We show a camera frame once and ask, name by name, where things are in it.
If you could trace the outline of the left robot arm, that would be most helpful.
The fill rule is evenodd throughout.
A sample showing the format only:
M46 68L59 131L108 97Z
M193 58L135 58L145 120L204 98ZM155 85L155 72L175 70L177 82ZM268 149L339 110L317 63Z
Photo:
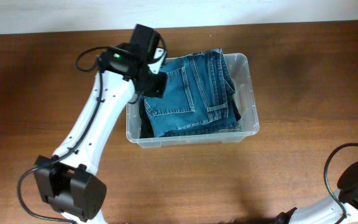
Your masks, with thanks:
M167 84L160 71L167 48L156 30L137 24L129 42L99 50L93 91L74 127L51 157L39 156L30 170L42 201L61 214L58 222L105 222L107 187L96 174L109 135L126 105L139 96L161 98Z

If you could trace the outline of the dark blue jeans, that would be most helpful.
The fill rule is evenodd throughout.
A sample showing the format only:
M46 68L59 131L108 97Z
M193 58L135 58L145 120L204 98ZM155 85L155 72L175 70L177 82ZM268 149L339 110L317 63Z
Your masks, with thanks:
M143 97L154 138L238 132L232 79L221 49L178 57L161 67L168 75L162 98Z

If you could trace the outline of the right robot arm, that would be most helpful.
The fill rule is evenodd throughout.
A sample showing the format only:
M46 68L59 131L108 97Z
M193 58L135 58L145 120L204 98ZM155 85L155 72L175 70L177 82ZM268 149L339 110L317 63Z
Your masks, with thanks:
M358 162L350 165L340 176L334 195L338 197L346 211L346 218L343 219L342 223L358 222ZM329 224L338 222L341 215L341 207L332 197L327 196L308 207L295 207L286 213L282 212L273 222Z

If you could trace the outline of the black Nike garment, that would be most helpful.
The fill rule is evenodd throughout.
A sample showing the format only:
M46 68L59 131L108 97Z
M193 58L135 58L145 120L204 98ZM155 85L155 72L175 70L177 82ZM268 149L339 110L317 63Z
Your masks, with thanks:
M147 115L147 111L145 109L144 99L143 98L139 101L139 117L140 117L140 120L141 120L140 138L153 138L154 137L154 131L152 129L151 122L150 122L149 117Z

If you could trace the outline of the black shorts red waistband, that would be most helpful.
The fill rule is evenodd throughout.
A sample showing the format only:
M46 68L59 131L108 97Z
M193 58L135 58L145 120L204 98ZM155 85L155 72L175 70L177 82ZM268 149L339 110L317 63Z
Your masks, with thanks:
M236 102L234 100L234 94L236 93L236 89L235 89L235 86L233 83L231 84L231 86L233 89L233 94L231 95L232 109L233 109L234 117L235 117L236 121L239 121L241 119L241 114L239 113Z

